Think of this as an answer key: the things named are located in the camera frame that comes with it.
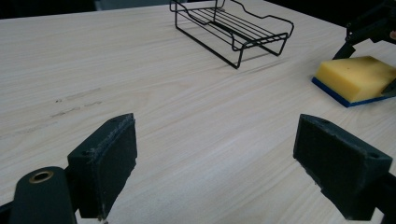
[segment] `light wood tabletop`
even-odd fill
[[[178,31],[169,6],[0,21],[0,204],[22,176],[65,168],[105,121],[134,113],[137,165],[110,224],[348,223],[292,157],[298,119],[327,119],[396,158],[396,99],[343,107],[311,78],[345,28],[244,3],[295,28],[280,56],[247,55],[239,69]],[[389,43],[356,49],[396,66]]]

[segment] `scrub pad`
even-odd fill
[[[371,56],[322,62],[312,82],[345,107],[389,98],[381,94],[396,68]]]

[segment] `screw hole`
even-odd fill
[[[372,157],[372,158],[375,158],[375,159],[379,158],[378,154],[376,154],[374,152],[370,152],[369,156]]]
[[[392,39],[394,39],[394,40],[396,40],[396,31],[391,31],[391,32],[389,33],[389,37],[392,38]]]
[[[50,179],[52,176],[52,171],[42,171],[30,177],[29,182],[32,184],[38,184]]]

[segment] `blue sponge base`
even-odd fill
[[[319,88],[321,88],[323,91],[325,91],[327,94],[329,94],[332,98],[334,98],[334,100],[338,101],[338,103],[340,103],[344,107],[351,107],[351,106],[354,106],[354,105],[365,105],[365,104],[369,104],[371,102],[385,100],[385,99],[389,98],[387,96],[381,96],[381,97],[376,97],[376,98],[369,99],[369,100],[363,100],[363,101],[350,103],[348,100],[346,100],[344,97],[340,96],[337,92],[335,92],[332,89],[330,89],[328,86],[323,84],[317,78],[313,77],[312,78],[312,82],[315,85],[317,85]]]

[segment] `black wire rack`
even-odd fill
[[[239,5],[245,12],[244,14],[248,14],[250,17],[259,20],[259,22],[256,24],[226,12],[224,8],[225,0],[212,1],[214,2],[213,7],[199,8],[187,8],[188,4],[179,3],[177,0],[170,0],[169,8],[172,12],[175,12],[175,26],[180,32],[214,53],[235,69],[239,68],[245,49],[257,47],[275,56],[279,56],[285,47],[286,41],[293,32],[294,24],[291,21],[273,15],[258,16],[247,11],[245,6],[240,2],[235,0],[230,1]],[[272,24],[273,28],[276,28],[279,23],[282,23],[282,26],[286,27],[286,29],[280,32],[271,32],[263,28],[264,21],[276,22],[275,27]],[[237,54],[236,61],[232,62],[228,59],[229,56],[220,53],[219,45],[213,45],[212,43],[215,40],[212,39],[209,41],[212,44],[211,46],[216,46],[215,48],[209,46],[208,41],[205,42],[202,38],[200,40],[199,36],[202,35],[192,32],[197,27],[200,29],[203,28],[206,32],[215,36],[217,40],[221,40],[231,46],[233,54]],[[278,43],[275,49],[268,47],[275,42]]]

